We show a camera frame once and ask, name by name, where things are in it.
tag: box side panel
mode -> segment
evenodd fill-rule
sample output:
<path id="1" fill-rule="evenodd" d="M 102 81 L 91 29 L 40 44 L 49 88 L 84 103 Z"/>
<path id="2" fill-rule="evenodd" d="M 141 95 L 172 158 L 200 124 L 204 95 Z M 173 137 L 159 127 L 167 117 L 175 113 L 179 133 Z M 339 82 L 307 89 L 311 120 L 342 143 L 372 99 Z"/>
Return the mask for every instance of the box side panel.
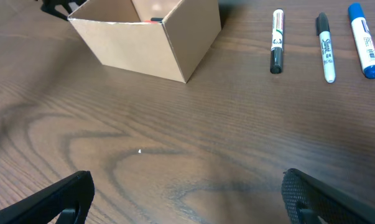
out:
<path id="1" fill-rule="evenodd" d="M 184 0 L 164 21 L 187 81 L 221 30 L 217 0 Z"/>
<path id="2" fill-rule="evenodd" d="M 103 65 L 185 81 L 162 24 L 71 23 Z"/>
<path id="3" fill-rule="evenodd" d="M 88 0 L 69 18 L 103 22 L 140 22 L 131 0 Z"/>
<path id="4" fill-rule="evenodd" d="M 181 0 L 132 0 L 142 21 L 164 18 Z"/>

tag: marker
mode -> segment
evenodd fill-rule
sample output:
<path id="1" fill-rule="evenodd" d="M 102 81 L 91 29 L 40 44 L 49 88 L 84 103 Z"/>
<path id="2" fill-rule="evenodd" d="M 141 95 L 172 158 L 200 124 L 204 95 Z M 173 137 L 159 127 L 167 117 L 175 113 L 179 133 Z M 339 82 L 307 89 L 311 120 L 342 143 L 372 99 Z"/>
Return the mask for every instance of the marker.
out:
<path id="1" fill-rule="evenodd" d="M 316 28 L 322 48 L 324 77 L 328 83 L 333 83 L 335 81 L 334 55 L 332 53 L 330 25 L 324 12 L 318 15 Z"/>
<path id="2" fill-rule="evenodd" d="M 270 58 L 270 72 L 282 73 L 282 52 L 284 35 L 284 11 L 278 9 L 273 12 L 272 48 Z"/>
<path id="3" fill-rule="evenodd" d="M 375 78 L 375 45 L 364 12 L 360 3 L 353 3 L 348 11 L 363 73 L 367 78 Z"/>

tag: brown wooden surface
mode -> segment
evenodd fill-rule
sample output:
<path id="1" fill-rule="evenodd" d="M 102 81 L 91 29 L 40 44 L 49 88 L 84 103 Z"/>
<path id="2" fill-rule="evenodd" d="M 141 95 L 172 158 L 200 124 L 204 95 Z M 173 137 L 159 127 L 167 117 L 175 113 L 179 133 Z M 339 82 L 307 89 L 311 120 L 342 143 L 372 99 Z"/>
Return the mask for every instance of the brown wooden surface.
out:
<path id="1" fill-rule="evenodd" d="M 0 0 L 0 209 L 90 170 L 87 223 L 288 223 L 291 167 L 375 206 L 375 80 L 361 73 L 351 1 L 220 2 L 224 28 L 185 85 L 102 66 L 41 2 Z M 375 0 L 361 3 L 375 41 Z M 285 71 L 271 75 L 278 7 Z"/>

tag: wooden table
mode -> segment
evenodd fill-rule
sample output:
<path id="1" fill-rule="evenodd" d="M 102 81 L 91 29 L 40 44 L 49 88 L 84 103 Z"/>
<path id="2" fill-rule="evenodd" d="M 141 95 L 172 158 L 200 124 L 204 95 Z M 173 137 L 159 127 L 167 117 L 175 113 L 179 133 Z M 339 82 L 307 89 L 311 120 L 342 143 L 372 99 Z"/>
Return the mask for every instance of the wooden table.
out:
<path id="1" fill-rule="evenodd" d="M 41 2 L 0 0 L 0 209 L 90 170 L 87 223 L 289 223 L 291 167 L 375 206 L 375 80 L 361 72 L 350 4 L 222 0 L 223 30 L 185 85 L 102 66 Z M 375 42 L 375 0 L 361 4 Z M 278 7 L 284 72 L 272 75 Z"/>

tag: black marker cap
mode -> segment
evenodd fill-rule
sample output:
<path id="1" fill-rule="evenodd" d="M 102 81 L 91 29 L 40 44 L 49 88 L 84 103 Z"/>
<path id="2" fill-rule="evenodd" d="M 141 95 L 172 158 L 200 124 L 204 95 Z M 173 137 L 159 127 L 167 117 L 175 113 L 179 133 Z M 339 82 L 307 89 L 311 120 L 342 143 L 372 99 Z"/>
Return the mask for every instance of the black marker cap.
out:
<path id="1" fill-rule="evenodd" d="M 317 35 L 320 35 L 324 31 L 330 31 L 330 25 L 328 24 L 328 18 L 326 17 L 325 13 L 322 12 L 316 18 L 316 30 Z"/>
<path id="2" fill-rule="evenodd" d="M 276 47 L 272 50 L 270 58 L 270 72 L 273 74 L 282 73 L 282 48 Z"/>

